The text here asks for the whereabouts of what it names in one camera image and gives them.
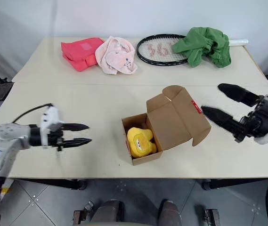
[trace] box lid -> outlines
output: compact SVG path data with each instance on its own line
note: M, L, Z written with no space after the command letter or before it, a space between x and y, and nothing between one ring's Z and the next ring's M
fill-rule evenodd
M146 102L147 115L163 150L193 138L199 144L211 126L187 90L182 86L168 86L162 93Z

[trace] pink cloth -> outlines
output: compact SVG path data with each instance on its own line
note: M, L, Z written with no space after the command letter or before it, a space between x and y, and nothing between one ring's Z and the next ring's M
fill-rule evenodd
M135 49L132 44L123 38L110 36L95 51L98 65L106 74L133 74L137 70L134 64Z
M63 57L79 72L97 64L95 50L104 43L100 38L90 38L72 43L61 43Z

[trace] cardboard box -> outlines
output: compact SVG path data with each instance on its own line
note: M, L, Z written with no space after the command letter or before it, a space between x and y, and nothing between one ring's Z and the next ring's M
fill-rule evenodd
M146 102L147 113L122 119L128 151L127 132L132 127L150 129L157 153L134 159L138 165L161 157L164 150L180 145L191 138L198 145L210 132L211 126L201 109L182 86L168 86L162 93Z

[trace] green towel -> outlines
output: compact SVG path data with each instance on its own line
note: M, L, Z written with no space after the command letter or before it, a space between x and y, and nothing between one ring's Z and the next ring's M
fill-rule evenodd
M171 48L186 56L191 67L198 66L202 56L208 56L217 67L231 64L228 36L210 27L193 27Z

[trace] table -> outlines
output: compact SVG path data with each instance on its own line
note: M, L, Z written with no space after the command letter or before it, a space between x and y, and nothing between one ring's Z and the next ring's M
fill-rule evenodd
M74 39L56 38L54 43L61 40ZM145 113L146 101L171 84L185 86L199 106L222 108L239 120L251 109L228 99L216 85L234 83L256 94L268 94L268 81L243 47L231 48L233 63L223 69L206 61L191 69L188 65L151 66L136 59L137 74L115 76L103 74L98 66L78 73L63 61L58 48L56 55L46 58L47 41L14 78L15 84L0 108L0 124L51 102L62 111L65 122L91 128L67 133L66 138L88 137L93 141L60 153L41 147L20 151L11 178L268 178L268 145L259 145L251 138L238 144L213 123L208 137L198 146L192 147L190 140L164 151L158 160L137 166L130 162L122 131L121 118ZM250 76L242 74L244 68ZM32 112L19 123L39 123L42 113L42 109Z

